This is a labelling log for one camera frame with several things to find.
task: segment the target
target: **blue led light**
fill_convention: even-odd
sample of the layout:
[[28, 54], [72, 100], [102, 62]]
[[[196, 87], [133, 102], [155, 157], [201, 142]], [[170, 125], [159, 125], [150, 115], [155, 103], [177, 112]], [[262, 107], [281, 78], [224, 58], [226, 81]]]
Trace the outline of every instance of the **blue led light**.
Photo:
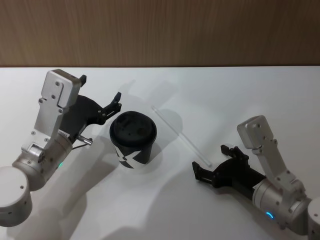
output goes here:
[[274, 219], [275, 217], [270, 213], [270, 212], [266, 212], [265, 214], [267, 214], [267, 216], [269, 217], [269, 218], [271, 218], [271, 219]]

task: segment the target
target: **wooden wall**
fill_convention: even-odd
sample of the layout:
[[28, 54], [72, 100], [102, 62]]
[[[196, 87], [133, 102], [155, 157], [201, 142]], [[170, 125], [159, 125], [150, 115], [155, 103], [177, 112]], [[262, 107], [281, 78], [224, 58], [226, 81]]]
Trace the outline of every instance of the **wooden wall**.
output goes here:
[[0, 0], [0, 66], [317, 64], [319, 0]]

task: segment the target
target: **white table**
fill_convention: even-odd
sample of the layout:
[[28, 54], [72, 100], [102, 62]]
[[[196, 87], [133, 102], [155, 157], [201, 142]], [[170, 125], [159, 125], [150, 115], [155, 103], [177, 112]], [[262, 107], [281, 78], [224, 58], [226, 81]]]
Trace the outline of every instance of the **white table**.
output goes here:
[[[0, 68], [0, 167], [20, 154], [38, 113], [46, 72]], [[80, 94], [107, 105], [122, 92], [122, 112], [150, 116], [158, 136], [144, 169], [119, 165], [109, 125], [83, 134], [94, 144], [71, 152], [49, 182], [32, 193], [33, 210], [21, 225], [0, 227], [1, 240], [301, 240], [282, 231], [234, 191], [195, 180], [197, 156], [152, 111], [155, 106], [212, 162], [221, 144], [244, 149], [237, 124], [265, 115], [287, 167], [320, 196], [320, 67], [62, 68], [87, 75]]]

